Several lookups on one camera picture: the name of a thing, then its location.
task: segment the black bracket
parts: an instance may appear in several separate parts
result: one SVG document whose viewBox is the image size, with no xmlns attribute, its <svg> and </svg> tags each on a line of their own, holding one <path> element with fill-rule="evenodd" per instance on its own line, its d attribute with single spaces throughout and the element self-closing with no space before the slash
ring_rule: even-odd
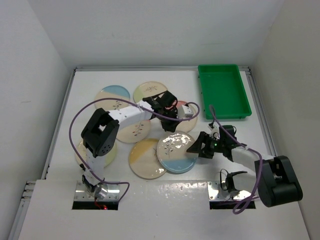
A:
<svg viewBox="0 0 320 240">
<path fill-rule="evenodd" d="M 259 161 L 255 161 L 254 165 L 257 174 Z M 258 192 L 261 201 L 267 207 L 296 202 L 303 198 L 302 189 L 289 158 L 276 156 L 271 160 L 263 160 Z"/>
<path fill-rule="evenodd" d="M 114 120 L 108 111 L 99 108 L 81 132 L 83 145 L 92 152 L 94 158 L 104 156 L 114 146 L 118 129 L 119 121 Z"/>
<path fill-rule="evenodd" d="M 232 125 L 223 126 L 227 132 L 235 139 L 236 131 Z M 202 131 L 199 134 L 197 140 L 189 147 L 186 152 L 199 154 L 200 158 L 212 159 L 215 153 L 222 153 L 223 156 L 233 161 L 231 150 L 238 147 L 236 144 L 222 129 L 219 127 L 220 139 L 211 137 L 208 133 Z"/>
<path fill-rule="evenodd" d="M 176 119 L 178 116 L 178 99 L 169 91 L 165 91 L 155 96 L 145 97 L 142 100 L 150 104 L 154 112 L 157 114 L 161 114 L 172 119 Z M 172 133 L 176 131 L 176 128 L 180 123 L 179 121 L 172 121 L 155 115 L 151 118 L 159 118 L 163 130 Z"/>
</svg>

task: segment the green plastic tray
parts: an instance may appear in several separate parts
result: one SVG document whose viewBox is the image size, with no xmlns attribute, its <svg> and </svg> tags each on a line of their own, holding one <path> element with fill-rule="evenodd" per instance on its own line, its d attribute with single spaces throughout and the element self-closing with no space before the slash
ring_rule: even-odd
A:
<svg viewBox="0 0 320 240">
<path fill-rule="evenodd" d="M 199 65 L 198 71 L 206 119 L 213 119 L 210 104 L 218 119 L 243 119 L 252 114 L 237 65 Z"/>
</svg>

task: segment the cable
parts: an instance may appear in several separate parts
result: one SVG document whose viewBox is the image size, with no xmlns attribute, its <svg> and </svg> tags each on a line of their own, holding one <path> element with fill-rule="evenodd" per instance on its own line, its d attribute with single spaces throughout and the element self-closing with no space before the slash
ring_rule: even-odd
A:
<svg viewBox="0 0 320 240">
<path fill-rule="evenodd" d="M 209 105 L 209 108 L 210 108 L 210 112 L 213 116 L 213 119 L 216 121 L 216 123 L 219 125 L 219 127 L 221 127 L 221 129 L 228 135 L 229 138 L 231 138 L 235 143 L 237 143 L 239 146 L 245 148 L 245 149 L 248 149 L 250 152 L 253 152 L 255 154 L 257 154 L 259 156 L 259 168 L 258 168 L 258 173 L 257 173 L 257 177 L 256 177 L 256 182 L 253 186 L 253 189 L 252 189 L 252 192 L 251 192 L 251 195 L 242 199 L 241 201 L 239 201 L 233 208 L 232 212 L 234 214 L 240 214 L 242 213 L 250 204 L 250 202 L 255 199 L 255 193 L 258 189 L 258 185 L 259 185 L 259 182 L 260 182 L 260 179 L 261 179 L 261 174 L 262 174 L 262 164 L 263 164 L 263 158 L 262 158 L 262 155 L 252 149 L 252 148 L 247 148 L 244 144 L 240 143 L 237 139 L 235 139 L 222 125 L 221 123 L 218 121 L 217 117 L 216 117 L 216 112 L 215 112 L 215 108 L 213 105 Z"/>
<path fill-rule="evenodd" d="M 107 206 L 106 205 L 100 205 L 98 202 L 97 202 L 97 198 L 95 197 L 94 198 L 94 205 L 97 206 L 100 210 L 102 210 L 101 207 L 103 207 L 103 210 L 107 210 Z"/>
<path fill-rule="evenodd" d="M 102 210 L 101 206 L 97 203 L 97 198 L 94 198 L 94 205 L 97 206 L 100 210 Z"/>
<path fill-rule="evenodd" d="M 137 108 L 140 108 L 144 111 L 147 111 L 149 113 L 152 113 L 153 115 L 156 115 L 160 118 L 163 118 L 163 119 L 167 119 L 167 120 L 171 120 L 171 121 L 177 121 L 177 122 L 184 122 L 184 121 L 190 121 L 191 119 L 194 119 L 196 118 L 198 115 L 199 115 L 199 112 L 200 112 L 200 107 L 198 104 L 196 104 L 195 102 L 188 102 L 187 104 L 193 104 L 197 107 L 197 113 L 195 115 L 193 115 L 192 117 L 188 117 L 188 118 L 183 118 L 183 119 L 177 119 L 177 118 L 171 118 L 171 117 L 167 117 L 167 116 L 162 116 L 161 114 L 159 113 L 156 113 L 156 112 L 153 112 L 152 110 L 149 110 L 143 106 L 139 106 L 138 107 L 138 104 L 136 103 L 133 103 L 133 102 L 130 102 L 130 101 L 127 101 L 127 100 L 124 100 L 124 99 L 120 99 L 120 98 L 115 98 L 115 97 L 105 97 L 105 98 L 101 98 L 101 99 L 98 99 L 98 100 L 95 100 L 95 101 L 92 101 L 90 103 L 88 103 L 87 105 L 85 105 L 83 108 L 81 108 L 76 114 L 75 116 L 73 117 L 71 123 L 70 123 L 70 127 L 69 127 L 69 141 L 70 141 L 70 144 L 71 144 L 71 147 L 73 148 L 75 154 L 79 157 L 79 159 L 81 160 L 81 162 L 83 163 L 83 165 L 90 171 L 90 173 L 97 179 L 100 181 L 100 183 L 102 184 L 109 184 L 109 185 L 123 185 L 123 184 L 126 184 L 127 187 L 124 191 L 124 193 L 122 194 L 122 196 L 119 198 L 118 202 L 120 202 L 120 200 L 126 195 L 126 193 L 128 192 L 129 190 L 129 187 L 130 187 L 130 183 L 128 181 L 120 181 L 120 182 L 110 182 L 110 181 L 105 181 L 104 179 L 101 179 L 99 178 L 95 173 L 94 171 L 91 170 L 90 166 L 86 163 L 86 161 L 82 158 L 82 156 L 80 155 L 80 153 L 78 152 L 74 142 L 72 141 L 72 127 L 77 119 L 77 117 L 89 106 L 91 106 L 92 104 L 95 104 L 97 102 L 101 102 L 101 101 L 105 101 L 105 100 L 116 100 L 116 101 L 121 101 L 121 102 L 124 102 L 124 103 L 127 103 L 127 104 L 130 104 L 134 107 L 137 107 Z"/>
</svg>

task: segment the white arm segment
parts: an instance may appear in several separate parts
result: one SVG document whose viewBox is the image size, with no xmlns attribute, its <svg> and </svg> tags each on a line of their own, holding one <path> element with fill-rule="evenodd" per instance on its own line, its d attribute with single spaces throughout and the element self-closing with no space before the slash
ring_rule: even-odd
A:
<svg viewBox="0 0 320 240">
<path fill-rule="evenodd" d="M 252 170 L 254 173 L 256 172 L 255 161 L 259 160 L 259 156 L 256 153 L 246 150 L 245 148 L 239 146 L 232 149 L 231 154 L 232 154 L 233 162 L 247 167 L 248 169 Z M 264 155 L 264 154 L 262 154 L 262 157 L 264 160 L 269 160 L 274 158 L 273 156 Z M 256 181 L 257 181 L 256 176 L 249 173 L 241 173 L 233 177 L 233 183 L 234 183 L 235 189 L 245 190 L 245 191 L 248 191 L 249 193 L 252 192 L 252 189 L 254 188 Z"/>
<path fill-rule="evenodd" d="M 139 101 L 137 103 L 139 106 L 149 109 L 150 111 L 154 111 L 151 108 L 151 105 L 146 101 Z M 110 110 L 109 116 L 114 120 L 119 121 L 119 130 L 130 126 L 132 124 L 138 123 L 142 120 L 151 119 L 152 113 L 148 111 L 144 111 L 136 106 L 127 106 L 122 109 Z"/>
<path fill-rule="evenodd" d="M 237 164 L 242 164 L 246 168 L 256 172 L 255 169 L 255 161 L 259 160 L 259 156 L 242 146 L 238 146 L 231 150 L 232 160 Z M 261 154 L 264 160 L 273 159 L 274 157 L 271 155 Z"/>
</svg>

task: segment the metal base plate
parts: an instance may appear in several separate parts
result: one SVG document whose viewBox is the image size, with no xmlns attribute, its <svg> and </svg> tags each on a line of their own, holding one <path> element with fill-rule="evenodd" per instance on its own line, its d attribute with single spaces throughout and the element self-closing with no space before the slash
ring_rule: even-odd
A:
<svg viewBox="0 0 320 240">
<path fill-rule="evenodd" d="M 117 202 L 119 199 L 120 188 L 118 185 L 104 185 L 103 194 L 98 195 L 98 200 L 101 202 Z M 95 196 L 94 193 L 89 192 L 87 187 L 80 181 L 77 182 L 75 193 L 74 193 L 74 202 L 94 202 Z"/>
<path fill-rule="evenodd" d="M 250 192 L 241 190 L 237 193 L 224 191 L 220 187 L 220 181 L 208 181 L 208 195 L 210 202 L 240 201 L 251 195 Z"/>
</svg>

